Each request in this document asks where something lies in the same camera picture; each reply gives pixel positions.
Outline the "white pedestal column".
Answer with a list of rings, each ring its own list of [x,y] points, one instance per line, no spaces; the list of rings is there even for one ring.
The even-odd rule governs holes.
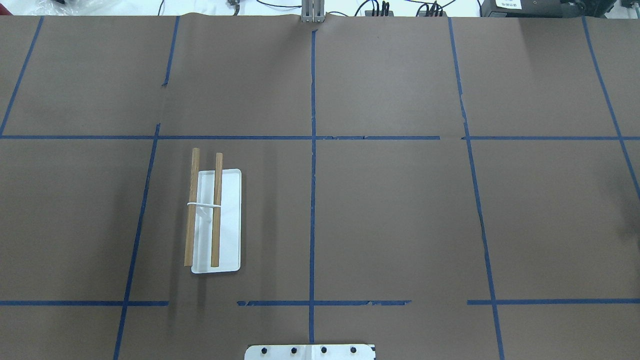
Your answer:
[[[251,345],[245,360],[375,360],[370,344],[263,344]]]

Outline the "clear plastic wrap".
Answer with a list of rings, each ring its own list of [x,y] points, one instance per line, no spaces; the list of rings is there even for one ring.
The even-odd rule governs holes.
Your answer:
[[[94,16],[107,14],[121,0],[37,0],[30,12],[37,16]]]

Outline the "black box device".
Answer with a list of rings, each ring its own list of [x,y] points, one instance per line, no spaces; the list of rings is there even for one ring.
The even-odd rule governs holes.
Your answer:
[[[483,0],[482,18],[603,18],[615,0]]]

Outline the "white wooden towel rack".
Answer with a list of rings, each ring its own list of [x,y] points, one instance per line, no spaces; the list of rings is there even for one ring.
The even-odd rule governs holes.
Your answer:
[[[237,272],[242,267],[242,171],[201,170],[201,151],[190,155],[189,196],[183,265],[196,275]]]

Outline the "aluminium frame post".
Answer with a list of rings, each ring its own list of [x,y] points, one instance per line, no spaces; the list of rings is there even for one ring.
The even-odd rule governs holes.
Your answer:
[[[301,22],[323,23],[326,19],[325,0],[302,0]]]

